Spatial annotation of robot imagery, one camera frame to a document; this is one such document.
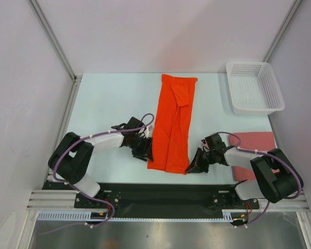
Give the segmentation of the aluminium frame bar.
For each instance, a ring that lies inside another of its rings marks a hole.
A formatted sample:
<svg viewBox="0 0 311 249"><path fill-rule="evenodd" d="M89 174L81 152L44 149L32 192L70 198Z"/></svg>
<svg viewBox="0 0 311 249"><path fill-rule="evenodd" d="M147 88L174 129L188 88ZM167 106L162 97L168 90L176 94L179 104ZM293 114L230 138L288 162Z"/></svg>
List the aluminium frame bar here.
<svg viewBox="0 0 311 249"><path fill-rule="evenodd" d="M33 190L27 204L27 210L61 210L74 209L75 190ZM269 212L309 212L309 207L304 194L293 200L283 199L271 203Z"/></svg>

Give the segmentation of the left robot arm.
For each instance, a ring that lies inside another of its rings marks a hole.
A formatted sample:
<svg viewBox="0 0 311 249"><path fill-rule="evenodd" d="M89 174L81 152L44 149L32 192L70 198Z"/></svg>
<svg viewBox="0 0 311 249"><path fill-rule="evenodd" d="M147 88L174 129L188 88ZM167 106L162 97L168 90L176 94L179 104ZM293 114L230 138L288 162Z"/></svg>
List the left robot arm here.
<svg viewBox="0 0 311 249"><path fill-rule="evenodd" d="M128 147L134 158L153 161L152 138L146 132L107 131L103 135L90 135L84 140L74 132L67 133L48 161L48 167L58 180L74 186L86 194L92 207L103 204L100 185L87 173L94 154L112 148Z"/></svg>

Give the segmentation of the white plastic basket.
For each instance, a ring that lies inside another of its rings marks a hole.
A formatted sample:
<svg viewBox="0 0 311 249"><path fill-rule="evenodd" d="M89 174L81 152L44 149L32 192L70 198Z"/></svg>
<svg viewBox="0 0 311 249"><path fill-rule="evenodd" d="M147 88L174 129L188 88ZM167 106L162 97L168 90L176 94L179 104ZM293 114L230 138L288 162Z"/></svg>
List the white plastic basket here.
<svg viewBox="0 0 311 249"><path fill-rule="evenodd" d="M285 103L272 66L267 62L231 61L226 64L233 112L269 115Z"/></svg>

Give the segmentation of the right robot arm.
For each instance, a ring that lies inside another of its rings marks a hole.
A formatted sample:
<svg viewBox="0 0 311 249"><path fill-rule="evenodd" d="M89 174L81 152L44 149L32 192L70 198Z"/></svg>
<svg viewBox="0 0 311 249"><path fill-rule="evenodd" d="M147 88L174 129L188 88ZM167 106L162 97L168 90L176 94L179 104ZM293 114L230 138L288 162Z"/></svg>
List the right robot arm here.
<svg viewBox="0 0 311 249"><path fill-rule="evenodd" d="M211 164L237 166L253 171L256 179L254 182L243 181L229 194L229 203L234 208L241 208L248 199L257 195L271 203L294 199L304 187L301 176L279 148L267 152L234 146L209 151L198 148L185 173L207 173Z"/></svg>

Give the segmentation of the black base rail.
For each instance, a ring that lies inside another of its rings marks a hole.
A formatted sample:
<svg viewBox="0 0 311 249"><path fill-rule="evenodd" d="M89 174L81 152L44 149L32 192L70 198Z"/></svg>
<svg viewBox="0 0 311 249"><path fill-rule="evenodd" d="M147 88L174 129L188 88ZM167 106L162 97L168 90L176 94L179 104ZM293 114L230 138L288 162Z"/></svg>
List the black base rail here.
<svg viewBox="0 0 311 249"><path fill-rule="evenodd" d="M245 211L260 208L256 196L242 200L236 193L237 185L188 185L188 184L133 184L100 183L101 191L95 196L100 202L77 193L74 208L82 210L105 209L111 203L110 212L120 217L186 217L197 218L215 215L224 210Z"/></svg>

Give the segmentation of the orange t shirt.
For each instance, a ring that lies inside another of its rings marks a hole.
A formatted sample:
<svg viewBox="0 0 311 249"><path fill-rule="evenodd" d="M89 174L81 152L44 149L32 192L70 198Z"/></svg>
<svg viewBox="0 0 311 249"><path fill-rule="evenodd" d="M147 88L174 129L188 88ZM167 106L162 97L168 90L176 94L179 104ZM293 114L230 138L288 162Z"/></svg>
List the orange t shirt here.
<svg viewBox="0 0 311 249"><path fill-rule="evenodd" d="M195 77L162 75L149 170L185 174L190 164L188 138L197 81Z"/></svg>

